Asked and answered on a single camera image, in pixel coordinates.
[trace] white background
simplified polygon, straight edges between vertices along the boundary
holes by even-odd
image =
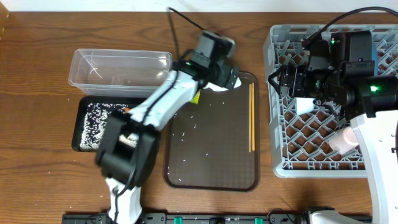
[[[347,12],[366,6],[398,11],[398,0],[0,0],[9,11]]]

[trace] white pellets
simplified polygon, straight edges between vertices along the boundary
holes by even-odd
[[[94,151],[100,146],[102,135],[106,126],[106,118],[115,110],[124,111],[128,105],[110,103],[90,103],[81,134],[80,149]]]

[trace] clear plastic container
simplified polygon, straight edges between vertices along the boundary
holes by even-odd
[[[87,95],[148,97],[168,77],[171,66],[168,52],[78,49],[69,84]]]

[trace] crate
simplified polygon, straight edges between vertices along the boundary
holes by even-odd
[[[281,65],[308,63],[300,41],[323,25],[275,25],[263,46],[266,81]],[[322,33],[330,42],[332,32],[370,30],[378,53],[379,75],[398,76],[398,25],[333,25]],[[364,178],[359,147],[340,155],[327,140],[337,129],[349,126],[324,107],[296,115],[294,98],[279,96],[268,84],[270,103],[269,134],[274,174],[278,177]],[[341,106],[329,102],[335,111]]]

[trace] green led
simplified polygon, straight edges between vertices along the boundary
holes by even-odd
[[[377,86],[371,86],[371,91],[377,91],[379,89],[379,87]]]

